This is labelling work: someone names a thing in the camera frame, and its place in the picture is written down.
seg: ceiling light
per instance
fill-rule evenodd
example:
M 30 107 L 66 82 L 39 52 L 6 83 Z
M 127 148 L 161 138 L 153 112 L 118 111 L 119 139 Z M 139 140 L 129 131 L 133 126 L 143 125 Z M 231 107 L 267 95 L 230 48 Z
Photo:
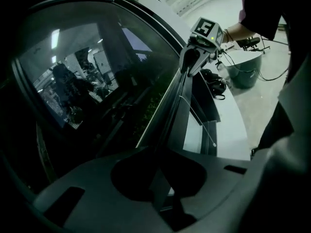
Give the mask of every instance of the ceiling light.
M 52 32 L 52 49 L 57 47 L 58 36 L 59 36 L 59 29 L 54 30 Z

